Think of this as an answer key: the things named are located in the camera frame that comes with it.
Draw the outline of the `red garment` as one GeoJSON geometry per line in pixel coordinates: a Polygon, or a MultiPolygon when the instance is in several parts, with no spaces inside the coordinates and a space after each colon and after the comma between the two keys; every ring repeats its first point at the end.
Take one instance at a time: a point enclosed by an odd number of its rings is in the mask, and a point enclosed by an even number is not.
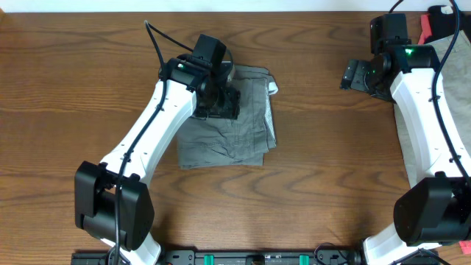
{"type": "Polygon", "coordinates": [[[429,14],[420,16],[421,34],[418,40],[419,45],[425,44],[426,40],[432,36],[431,25],[429,21],[429,14]]]}

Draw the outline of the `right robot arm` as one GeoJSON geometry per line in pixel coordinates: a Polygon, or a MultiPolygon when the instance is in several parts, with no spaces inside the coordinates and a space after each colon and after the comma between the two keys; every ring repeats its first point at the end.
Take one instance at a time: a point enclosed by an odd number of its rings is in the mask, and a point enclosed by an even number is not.
{"type": "Polygon", "coordinates": [[[415,171],[394,205],[393,222],[364,239],[350,263],[438,263],[435,248],[470,238],[470,156],[447,106],[444,60],[432,46],[411,42],[402,13],[372,19],[370,46],[373,58],[350,60],[341,88],[396,105],[415,171]]]}

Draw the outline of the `beige shorts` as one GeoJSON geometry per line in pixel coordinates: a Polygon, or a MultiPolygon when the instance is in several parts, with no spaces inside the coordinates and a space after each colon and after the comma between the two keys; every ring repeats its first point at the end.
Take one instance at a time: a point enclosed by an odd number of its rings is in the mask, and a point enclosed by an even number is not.
{"type": "MultiPolygon", "coordinates": [[[[431,102],[432,70],[414,69],[401,74],[393,90],[394,117],[409,185],[414,187],[425,177],[444,171],[448,177],[460,177],[439,128],[431,102]]],[[[461,162],[470,173],[470,41],[464,32],[453,47],[442,69],[437,93],[446,106],[440,106],[446,129],[461,162]]]]}

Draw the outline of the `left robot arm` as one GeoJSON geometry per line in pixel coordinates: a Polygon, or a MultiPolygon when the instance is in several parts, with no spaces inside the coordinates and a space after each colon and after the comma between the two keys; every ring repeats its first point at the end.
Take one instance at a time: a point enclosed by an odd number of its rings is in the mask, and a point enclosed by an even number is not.
{"type": "Polygon", "coordinates": [[[100,163],[84,161],[74,176],[75,224],[110,246],[74,253],[72,264],[157,264],[149,186],[163,153],[190,117],[236,119],[240,92],[229,84],[235,66],[218,39],[200,35],[187,54],[164,63],[149,103],[100,163]]]}

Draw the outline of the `black garment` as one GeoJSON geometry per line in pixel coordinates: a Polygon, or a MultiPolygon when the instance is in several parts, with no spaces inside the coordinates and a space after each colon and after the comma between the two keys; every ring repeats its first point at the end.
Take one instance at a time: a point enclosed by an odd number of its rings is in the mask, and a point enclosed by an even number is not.
{"type": "MultiPolygon", "coordinates": [[[[425,43],[449,37],[456,29],[456,17],[453,11],[448,13],[448,6],[435,5],[428,8],[428,21],[431,27],[431,36],[425,39],[425,43]]],[[[460,30],[464,31],[470,40],[470,12],[460,12],[460,30]]]]}

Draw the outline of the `grey shorts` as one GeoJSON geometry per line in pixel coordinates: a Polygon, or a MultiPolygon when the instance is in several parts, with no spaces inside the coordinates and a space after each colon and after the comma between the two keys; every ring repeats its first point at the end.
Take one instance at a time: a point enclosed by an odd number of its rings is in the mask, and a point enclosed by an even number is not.
{"type": "Polygon", "coordinates": [[[241,92],[236,120],[189,118],[177,132],[181,169],[211,166],[261,166],[277,146],[270,97],[278,86],[269,70],[236,66],[231,85],[241,92]]]}

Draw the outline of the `red cloth corner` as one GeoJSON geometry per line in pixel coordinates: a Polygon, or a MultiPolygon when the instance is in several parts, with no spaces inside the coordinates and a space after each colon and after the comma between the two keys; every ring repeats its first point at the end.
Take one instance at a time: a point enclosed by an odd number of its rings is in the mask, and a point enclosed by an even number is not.
{"type": "Polygon", "coordinates": [[[459,246],[461,248],[461,251],[464,255],[470,255],[471,254],[471,241],[460,241],[459,246]]]}

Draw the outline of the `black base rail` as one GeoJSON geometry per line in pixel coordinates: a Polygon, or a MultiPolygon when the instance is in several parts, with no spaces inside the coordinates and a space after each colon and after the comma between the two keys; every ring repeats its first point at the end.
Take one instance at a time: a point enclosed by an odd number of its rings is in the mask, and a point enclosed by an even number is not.
{"type": "MultiPolygon", "coordinates": [[[[438,265],[436,256],[417,253],[410,258],[399,258],[402,263],[393,264],[438,265]]],[[[113,257],[106,259],[106,252],[78,252],[71,256],[72,265],[112,264],[113,257]]],[[[354,250],[334,250],[320,248],[314,252],[194,252],[192,250],[172,250],[161,254],[157,265],[313,265],[313,264],[366,264],[359,252],[354,250]]]]}

